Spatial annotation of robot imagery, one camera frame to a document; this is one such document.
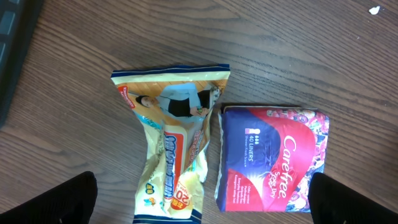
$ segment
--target red logo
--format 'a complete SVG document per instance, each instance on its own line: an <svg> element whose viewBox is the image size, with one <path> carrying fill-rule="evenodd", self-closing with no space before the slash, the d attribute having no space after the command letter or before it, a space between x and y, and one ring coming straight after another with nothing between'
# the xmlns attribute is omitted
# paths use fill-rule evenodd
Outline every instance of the red logo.
<svg viewBox="0 0 398 224"><path fill-rule="evenodd" d="M130 106L131 109L134 109L136 106L134 105L134 103L132 103L132 101L129 98L129 87L127 86L119 86L118 90L120 92L120 94L122 95L124 101L126 101L126 103Z"/></svg>

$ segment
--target black object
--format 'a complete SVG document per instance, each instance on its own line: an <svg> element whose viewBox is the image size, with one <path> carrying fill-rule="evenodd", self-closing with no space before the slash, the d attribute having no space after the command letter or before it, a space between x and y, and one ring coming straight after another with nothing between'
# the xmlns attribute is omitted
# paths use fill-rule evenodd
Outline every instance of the black object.
<svg viewBox="0 0 398 224"><path fill-rule="evenodd" d="M42 5L43 0L0 0L0 128Z"/></svg>
<svg viewBox="0 0 398 224"><path fill-rule="evenodd" d="M398 223L398 214L322 173L313 175L308 200L314 224Z"/></svg>
<svg viewBox="0 0 398 224"><path fill-rule="evenodd" d="M87 224L97 198L92 172L84 172L65 183L0 214L1 224Z"/></svg>

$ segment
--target white scrap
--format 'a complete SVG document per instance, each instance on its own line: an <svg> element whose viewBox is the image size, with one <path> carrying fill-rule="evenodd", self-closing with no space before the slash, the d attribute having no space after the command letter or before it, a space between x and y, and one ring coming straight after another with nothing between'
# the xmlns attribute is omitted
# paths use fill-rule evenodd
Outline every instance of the white scrap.
<svg viewBox="0 0 398 224"><path fill-rule="evenodd" d="M373 7L373 8L371 8L371 9L369 9L369 12L370 12L372 15L376 15L376 14L379 12L379 10L380 10L380 6L377 6L377 7Z"/></svg>

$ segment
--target carefree package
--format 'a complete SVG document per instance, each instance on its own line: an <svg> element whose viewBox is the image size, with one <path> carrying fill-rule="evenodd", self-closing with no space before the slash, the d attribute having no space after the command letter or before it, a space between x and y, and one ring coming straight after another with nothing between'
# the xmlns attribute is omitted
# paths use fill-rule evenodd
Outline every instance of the carefree package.
<svg viewBox="0 0 398 224"><path fill-rule="evenodd" d="M227 106L219 119L219 209L310 212L308 188L324 169L329 118L303 108Z"/></svg>
<svg viewBox="0 0 398 224"><path fill-rule="evenodd" d="M229 73L229 65L113 72L148 142L133 223L201 223L210 114Z"/></svg>

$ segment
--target wooden table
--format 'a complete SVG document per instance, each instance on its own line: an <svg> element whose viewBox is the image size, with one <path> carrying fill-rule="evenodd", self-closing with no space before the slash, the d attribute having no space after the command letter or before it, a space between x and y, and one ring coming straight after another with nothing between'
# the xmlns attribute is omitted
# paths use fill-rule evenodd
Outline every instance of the wooden table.
<svg viewBox="0 0 398 224"><path fill-rule="evenodd" d="M398 212L397 21L395 0L46 0L0 131L0 212L92 170L91 223L131 223L146 139L109 77L173 63L230 63L223 102L320 108L325 173ZM203 223L311 222L221 214L219 151L214 116Z"/></svg>

